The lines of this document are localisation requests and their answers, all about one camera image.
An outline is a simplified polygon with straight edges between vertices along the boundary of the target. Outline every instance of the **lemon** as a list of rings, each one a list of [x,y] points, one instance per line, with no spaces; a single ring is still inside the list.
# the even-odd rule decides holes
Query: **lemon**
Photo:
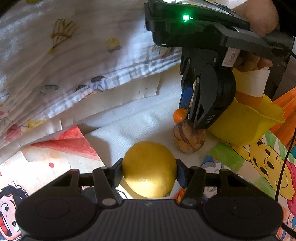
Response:
[[[124,155],[123,176],[132,190],[146,198],[169,196],[177,177],[174,155],[164,145],[138,142]]]

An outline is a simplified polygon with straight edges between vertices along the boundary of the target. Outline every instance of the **person's hand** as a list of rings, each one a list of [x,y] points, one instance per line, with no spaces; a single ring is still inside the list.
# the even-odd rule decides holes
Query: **person's hand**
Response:
[[[271,33],[279,25],[278,12],[272,0],[247,0],[233,10],[246,18],[250,22],[250,29],[260,36]],[[235,68],[241,72],[272,67],[271,60],[253,53],[242,52],[240,57],[243,62]]]

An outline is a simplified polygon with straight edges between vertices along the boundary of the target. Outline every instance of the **green led light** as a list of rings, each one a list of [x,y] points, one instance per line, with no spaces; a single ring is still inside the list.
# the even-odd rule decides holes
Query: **green led light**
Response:
[[[190,17],[189,17],[187,14],[183,15],[183,17],[182,17],[182,18],[183,18],[183,20],[184,20],[184,21],[187,21],[187,20],[189,20],[189,19],[190,19]]]

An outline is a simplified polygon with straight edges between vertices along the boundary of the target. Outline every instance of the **yellow container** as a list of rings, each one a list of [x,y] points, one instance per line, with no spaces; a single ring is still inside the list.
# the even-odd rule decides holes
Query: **yellow container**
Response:
[[[233,145],[249,145],[259,140],[271,127],[284,123],[284,110],[263,95],[258,111],[233,100],[209,131]]]

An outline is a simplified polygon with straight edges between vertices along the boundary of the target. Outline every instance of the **white blanket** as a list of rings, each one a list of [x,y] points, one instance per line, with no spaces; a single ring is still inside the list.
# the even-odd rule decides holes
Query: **white blanket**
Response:
[[[20,1],[0,19],[0,148],[87,96],[180,62],[179,49],[154,45],[144,2]]]

